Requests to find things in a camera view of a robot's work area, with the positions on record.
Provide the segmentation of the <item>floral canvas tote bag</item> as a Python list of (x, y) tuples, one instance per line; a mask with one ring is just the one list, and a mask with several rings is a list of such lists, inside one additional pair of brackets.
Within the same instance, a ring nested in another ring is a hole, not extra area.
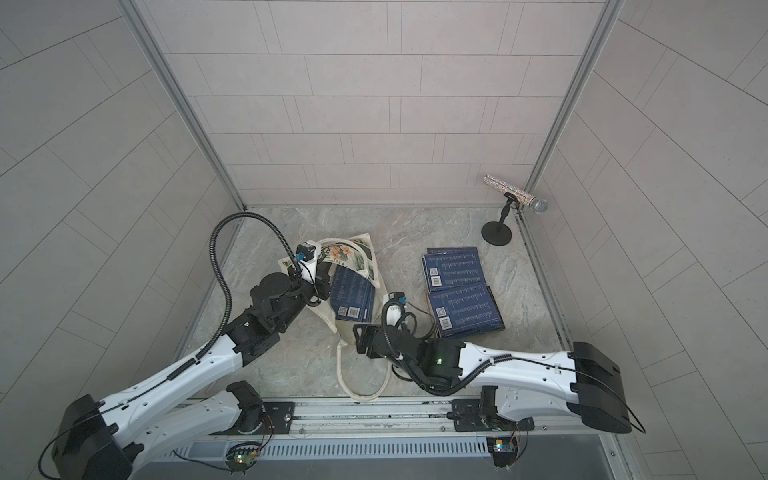
[(356, 343), (353, 328), (377, 321), (387, 294), (370, 234), (306, 241), (278, 264), (282, 272), (297, 273), (309, 283), (310, 310), (339, 335), (336, 379), (340, 388), (357, 402), (378, 399), (389, 384), (391, 372), (385, 373), (377, 391), (363, 395), (349, 388), (342, 369), (343, 350)]

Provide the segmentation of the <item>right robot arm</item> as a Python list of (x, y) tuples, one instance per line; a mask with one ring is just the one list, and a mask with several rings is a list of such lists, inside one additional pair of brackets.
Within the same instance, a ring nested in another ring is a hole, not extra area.
[(572, 415), (598, 431), (645, 430), (626, 401), (619, 365), (590, 343), (575, 342), (569, 351), (550, 353), (495, 350), (417, 337), (405, 325), (410, 315), (403, 301), (387, 302), (379, 322), (354, 326), (357, 351), (390, 361), (433, 396), (479, 388), (487, 414), (508, 422)]

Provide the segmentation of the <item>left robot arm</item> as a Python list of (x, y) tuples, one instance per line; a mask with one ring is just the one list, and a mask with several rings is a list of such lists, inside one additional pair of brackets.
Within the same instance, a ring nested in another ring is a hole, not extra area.
[[(232, 295), (217, 255), (218, 236), (239, 219), (266, 225), (287, 253), (285, 272), (274, 272), (251, 291), (251, 305), (231, 316)], [(243, 211), (213, 229), (208, 254), (224, 294), (224, 313), (211, 338), (149, 378), (103, 399), (85, 395), (65, 410), (57, 435), (44, 447), (58, 479), (128, 479), (147, 463), (205, 434), (236, 429), (250, 433), (262, 420), (261, 398), (247, 382), (235, 382), (188, 408), (191, 394), (249, 365), (276, 345), (307, 307), (323, 301), (316, 275), (322, 247), (307, 241), (291, 248), (268, 218)]]

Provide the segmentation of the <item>stack of blue books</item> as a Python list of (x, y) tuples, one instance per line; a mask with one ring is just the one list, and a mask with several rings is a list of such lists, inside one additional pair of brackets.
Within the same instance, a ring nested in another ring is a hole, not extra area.
[(370, 323), (374, 300), (375, 288), (366, 278), (346, 267), (337, 267), (329, 297), (337, 321)]

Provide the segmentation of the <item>black microphone stand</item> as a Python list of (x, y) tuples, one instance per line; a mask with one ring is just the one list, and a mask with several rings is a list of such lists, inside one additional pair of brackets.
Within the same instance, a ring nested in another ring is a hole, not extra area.
[(505, 246), (512, 240), (512, 231), (506, 219), (512, 210), (519, 208), (518, 198), (512, 193), (505, 193), (506, 203), (502, 207), (499, 219), (487, 222), (481, 229), (482, 238), (490, 245)]

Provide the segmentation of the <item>right circuit board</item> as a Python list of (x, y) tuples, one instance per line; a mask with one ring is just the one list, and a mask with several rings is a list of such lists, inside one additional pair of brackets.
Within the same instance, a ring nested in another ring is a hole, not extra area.
[(520, 442), (515, 436), (487, 437), (486, 443), (495, 467), (511, 467), (517, 461), (520, 453)]

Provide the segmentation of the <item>circuit board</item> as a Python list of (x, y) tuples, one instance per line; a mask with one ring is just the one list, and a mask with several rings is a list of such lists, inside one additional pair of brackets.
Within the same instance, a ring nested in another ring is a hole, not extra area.
[(520, 453), (520, 442), (515, 436), (487, 437), (486, 443), (495, 467), (511, 467), (517, 461)]
[(245, 474), (258, 461), (263, 444), (256, 441), (242, 442), (229, 448), (224, 460), (231, 474)]

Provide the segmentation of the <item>left circuit board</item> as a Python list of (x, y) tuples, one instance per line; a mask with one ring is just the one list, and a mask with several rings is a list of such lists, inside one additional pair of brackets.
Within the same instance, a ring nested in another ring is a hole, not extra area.
[(256, 441), (242, 442), (229, 448), (224, 460), (231, 474), (245, 474), (258, 461), (263, 444)]

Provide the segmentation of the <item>glitter microphone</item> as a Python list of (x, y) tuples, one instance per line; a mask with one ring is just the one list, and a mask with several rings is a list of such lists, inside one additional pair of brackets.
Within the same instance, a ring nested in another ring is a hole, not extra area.
[(511, 184), (508, 184), (507, 182), (497, 177), (494, 177), (493, 175), (486, 175), (483, 178), (483, 182), (487, 186), (503, 194), (514, 195), (521, 206), (528, 208), (535, 213), (544, 213), (548, 210), (549, 204), (546, 199), (542, 197), (537, 197), (523, 189), (520, 189)]

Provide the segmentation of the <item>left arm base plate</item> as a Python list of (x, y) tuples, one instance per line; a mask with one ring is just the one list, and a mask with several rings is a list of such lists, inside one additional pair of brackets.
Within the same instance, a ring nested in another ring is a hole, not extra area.
[(253, 413), (236, 432), (240, 435), (287, 435), (292, 426), (296, 404), (290, 401), (268, 401), (258, 415)]

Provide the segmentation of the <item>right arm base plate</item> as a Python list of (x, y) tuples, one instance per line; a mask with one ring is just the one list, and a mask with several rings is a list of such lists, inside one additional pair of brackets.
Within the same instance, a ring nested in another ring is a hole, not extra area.
[(483, 386), (478, 399), (451, 401), (451, 410), (446, 414), (453, 421), (456, 432), (529, 432), (535, 429), (532, 417), (519, 421), (499, 415), (496, 407), (497, 386)]

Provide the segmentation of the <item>aluminium mounting rail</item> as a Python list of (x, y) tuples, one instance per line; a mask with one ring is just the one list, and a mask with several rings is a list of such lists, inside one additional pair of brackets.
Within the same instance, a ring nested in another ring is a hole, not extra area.
[(451, 401), (474, 399), (383, 398), (357, 403), (342, 398), (296, 398), (287, 435), (240, 435), (223, 422), (236, 402), (221, 395), (199, 402), (187, 401), (170, 416), (139, 430), (135, 444), (143, 446), (134, 461), (140, 469), (153, 461), (189, 459), (223, 466), (235, 444), (261, 442), (258, 461), (363, 460), (415, 458), (491, 458), (487, 437), (515, 436), (527, 453), (539, 439), (573, 440), (584, 437), (602, 443), (604, 434), (584, 426), (575, 417), (539, 416), (529, 432), (456, 432), (446, 417)]

